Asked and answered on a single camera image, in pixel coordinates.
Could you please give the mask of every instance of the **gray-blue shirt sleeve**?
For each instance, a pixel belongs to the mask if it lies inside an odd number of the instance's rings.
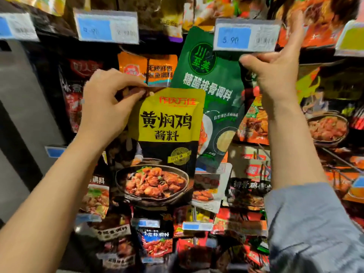
[[[271,272],[364,272],[364,236],[327,183],[264,198]]]

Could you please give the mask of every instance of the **barcode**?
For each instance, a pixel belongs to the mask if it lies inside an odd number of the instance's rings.
[[[27,29],[25,27],[16,27],[15,31],[17,33],[30,33],[30,32],[32,32],[30,29]]]
[[[118,35],[124,35],[124,36],[133,36],[136,37],[135,31],[118,31]]]
[[[275,43],[276,40],[276,38],[257,38],[255,44],[269,45]]]

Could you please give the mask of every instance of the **red logo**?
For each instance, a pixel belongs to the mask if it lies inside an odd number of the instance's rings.
[[[139,66],[128,64],[124,67],[124,73],[132,76],[139,76]]]
[[[83,78],[89,78],[92,76],[93,72],[97,69],[102,68],[102,63],[97,63],[92,60],[75,60],[70,59],[71,69],[76,74]]]

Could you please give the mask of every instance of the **green circular logo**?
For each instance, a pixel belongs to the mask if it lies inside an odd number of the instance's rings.
[[[216,54],[208,43],[200,43],[190,52],[190,67],[198,75],[210,73],[216,64]]]

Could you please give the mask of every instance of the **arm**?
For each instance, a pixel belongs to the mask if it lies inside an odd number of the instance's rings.
[[[124,128],[145,90],[133,89],[117,103],[125,86],[145,86],[117,70],[97,70],[84,87],[78,134],[25,202],[0,231],[0,272],[55,272],[102,151]]]
[[[257,73],[268,114],[273,191],[265,197],[271,272],[359,272],[364,244],[316,154],[295,83],[302,44],[302,13],[279,53],[242,56]]]

